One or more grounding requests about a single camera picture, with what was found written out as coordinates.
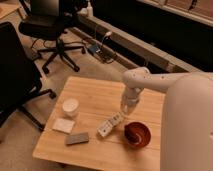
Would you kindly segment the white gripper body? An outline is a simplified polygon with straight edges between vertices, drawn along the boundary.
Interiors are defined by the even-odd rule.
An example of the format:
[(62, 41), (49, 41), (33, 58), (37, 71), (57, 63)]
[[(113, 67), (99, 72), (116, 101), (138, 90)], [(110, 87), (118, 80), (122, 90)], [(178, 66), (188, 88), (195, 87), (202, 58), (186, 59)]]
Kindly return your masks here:
[(140, 93), (142, 92), (142, 88), (129, 88), (125, 87), (121, 102), (125, 102), (127, 107), (135, 106), (138, 104), (140, 100)]

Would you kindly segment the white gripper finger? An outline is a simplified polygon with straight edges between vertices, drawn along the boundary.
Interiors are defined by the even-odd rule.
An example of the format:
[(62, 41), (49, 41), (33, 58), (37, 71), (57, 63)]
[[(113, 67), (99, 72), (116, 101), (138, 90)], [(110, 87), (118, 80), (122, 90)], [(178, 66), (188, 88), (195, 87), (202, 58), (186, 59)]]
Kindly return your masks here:
[(127, 114), (127, 106), (126, 106), (125, 102), (121, 102), (120, 110), (123, 114)]
[(128, 108), (128, 115), (132, 114), (134, 112), (134, 110), (136, 109), (136, 105), (135, 106), (131, 106)]

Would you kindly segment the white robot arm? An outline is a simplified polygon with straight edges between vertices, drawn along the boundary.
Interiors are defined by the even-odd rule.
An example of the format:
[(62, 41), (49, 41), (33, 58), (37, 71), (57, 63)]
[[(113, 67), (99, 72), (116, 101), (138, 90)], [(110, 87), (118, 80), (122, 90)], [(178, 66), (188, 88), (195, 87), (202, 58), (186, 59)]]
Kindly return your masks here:
[(165, 94), (160, 171), (213, 171), (213, 72), (152, 74), (145, 67), (123, 74), (121, 110), (130, 114), (143, 89)]

